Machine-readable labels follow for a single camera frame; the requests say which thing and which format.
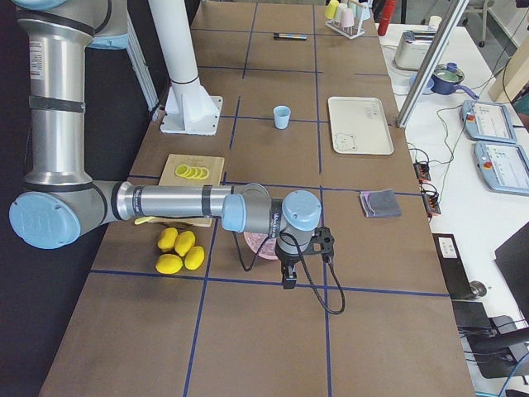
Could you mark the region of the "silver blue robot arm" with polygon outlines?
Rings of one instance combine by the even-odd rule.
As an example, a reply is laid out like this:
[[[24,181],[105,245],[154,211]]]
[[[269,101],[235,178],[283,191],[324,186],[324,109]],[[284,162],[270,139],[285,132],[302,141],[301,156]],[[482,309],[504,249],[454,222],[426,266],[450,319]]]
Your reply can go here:
[[[21,192],[30,162],[28,39],[15,7],[1,3],[1,300],[17,293],[75,299],[103,245],[105,227],[56,250],[27,245],[13,232],[8,208]],[[86,170],[96,179],[123,180],[145,136],[145,100],[123,50],[87,53]]]

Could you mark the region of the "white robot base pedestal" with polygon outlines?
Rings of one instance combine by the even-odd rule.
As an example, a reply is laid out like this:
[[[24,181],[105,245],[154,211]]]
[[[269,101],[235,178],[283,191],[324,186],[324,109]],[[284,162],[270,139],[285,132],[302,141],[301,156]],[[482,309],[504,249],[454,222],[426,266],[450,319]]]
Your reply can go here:
[[[215,135],[222,97],[209,95],[200,82],[185,3],[154,0],[149,6],[171,83],[160,130]]]

